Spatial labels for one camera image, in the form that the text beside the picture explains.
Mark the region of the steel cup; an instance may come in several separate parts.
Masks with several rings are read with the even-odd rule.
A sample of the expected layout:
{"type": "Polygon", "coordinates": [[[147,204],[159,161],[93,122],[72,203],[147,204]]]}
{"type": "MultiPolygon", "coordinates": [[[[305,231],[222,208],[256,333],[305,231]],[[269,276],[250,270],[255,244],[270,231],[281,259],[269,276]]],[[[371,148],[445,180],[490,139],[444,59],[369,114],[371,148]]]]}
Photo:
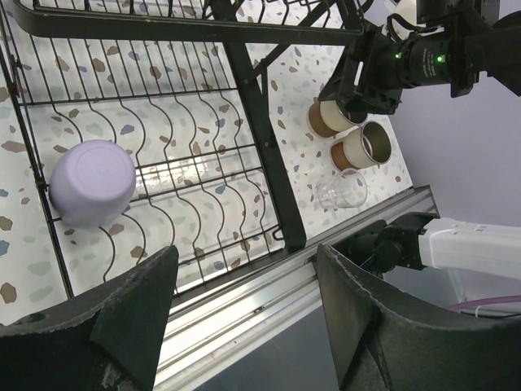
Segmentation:
{"type": "Polygon", "coordinates": [[[392,140],[382,125],[370,121],[333,143],[330,155],[341,171],[384,165],[392,157],[392,140]]]}
{"type": "Polygon", "coordinates": [[[321,138],[332,138],[357,125],[363,125],[368,114],[347,112],[344,114],[335,101],[313,103],[307,112],[309,128],[321,138]]]}

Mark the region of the clear glass cup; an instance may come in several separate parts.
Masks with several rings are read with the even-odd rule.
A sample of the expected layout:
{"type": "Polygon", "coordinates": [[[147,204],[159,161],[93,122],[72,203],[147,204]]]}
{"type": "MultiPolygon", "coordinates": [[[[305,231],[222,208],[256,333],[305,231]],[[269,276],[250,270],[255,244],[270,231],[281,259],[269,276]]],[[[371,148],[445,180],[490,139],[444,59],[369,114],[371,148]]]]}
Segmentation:
{"type": "Polygon", "coordinates": [[[346,169],[319,183],[313,195],[314,201],[323,209],[359,208],[367,200],[368,187],[362,174],[355,169],[346,169]]]}

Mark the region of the purple plastic cup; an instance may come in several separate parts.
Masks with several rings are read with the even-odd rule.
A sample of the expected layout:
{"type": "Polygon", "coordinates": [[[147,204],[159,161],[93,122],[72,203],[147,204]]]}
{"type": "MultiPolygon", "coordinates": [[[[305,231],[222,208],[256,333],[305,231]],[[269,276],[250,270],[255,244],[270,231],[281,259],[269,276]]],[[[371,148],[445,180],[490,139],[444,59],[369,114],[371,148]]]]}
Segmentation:
{"type": "Polygon", "coordinates": [[[69,226],[95,228],[116,220],[136,188],[130,155],[101,139],[69,149],[56,163],[49,182],[50,200],[69,226]]]}

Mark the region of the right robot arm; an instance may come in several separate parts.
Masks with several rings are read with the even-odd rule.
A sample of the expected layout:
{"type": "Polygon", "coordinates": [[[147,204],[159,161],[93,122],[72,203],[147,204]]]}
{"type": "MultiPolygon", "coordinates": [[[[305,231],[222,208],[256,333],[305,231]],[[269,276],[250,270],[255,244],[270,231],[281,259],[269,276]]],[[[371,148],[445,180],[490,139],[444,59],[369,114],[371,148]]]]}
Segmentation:
{"type": "MultiPolygon", "coordinates": [[[[414,23],[395,12],[384,30],[363,18],[346,23],[344,53],[308,114],[322,137],[345,131],[353,114],[392,115],[405,89],[447,84],[456,98],[485,72],[520,92],[518,12],[500,16],[496,1],[416,1],[413,8],[414,23]]],[[[408,213],[353,236],[348,256],[379,273],[431,267],[518,279],[520,230],[408,213]]]]}

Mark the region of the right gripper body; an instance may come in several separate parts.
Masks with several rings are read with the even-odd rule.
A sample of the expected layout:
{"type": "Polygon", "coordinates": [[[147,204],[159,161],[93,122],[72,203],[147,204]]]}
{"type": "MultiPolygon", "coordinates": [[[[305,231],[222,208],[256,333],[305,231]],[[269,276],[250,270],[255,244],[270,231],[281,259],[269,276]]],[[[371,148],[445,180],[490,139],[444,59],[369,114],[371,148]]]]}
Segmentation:
{"type": "Polygon", "coordinates": [[[367,24],[365,32],[346,45],[329,81],[318,95],[320,102],[333,101],[343,114],[393,114],[401,102],[402,89],[382,86],[382,71],[376,67],[377,54],[392,45],[382,29],[367,24]]]}

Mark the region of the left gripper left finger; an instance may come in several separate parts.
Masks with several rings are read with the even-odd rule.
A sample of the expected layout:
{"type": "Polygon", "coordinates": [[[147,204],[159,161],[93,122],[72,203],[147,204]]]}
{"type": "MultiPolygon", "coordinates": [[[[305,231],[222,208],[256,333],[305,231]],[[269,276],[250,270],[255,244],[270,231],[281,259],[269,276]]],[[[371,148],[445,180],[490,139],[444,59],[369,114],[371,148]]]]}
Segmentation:
{"type": "Polygon", "coordinates": [[[151,390],[178,271],[162,248],[122,275],[1,328],[3,390],[151,390]]]}

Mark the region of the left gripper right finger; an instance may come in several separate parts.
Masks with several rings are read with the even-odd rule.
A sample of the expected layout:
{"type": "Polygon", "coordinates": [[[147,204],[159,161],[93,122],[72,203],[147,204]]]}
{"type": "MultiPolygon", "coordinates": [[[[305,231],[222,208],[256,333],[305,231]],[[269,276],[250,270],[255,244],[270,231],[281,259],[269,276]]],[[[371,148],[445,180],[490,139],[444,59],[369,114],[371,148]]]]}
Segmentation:
{"type": "Polygon", "coordinates": [[[402,292],[334,248],[317,278],[341,390],[518,390],[520,321],[473,318],[402,292]]]}

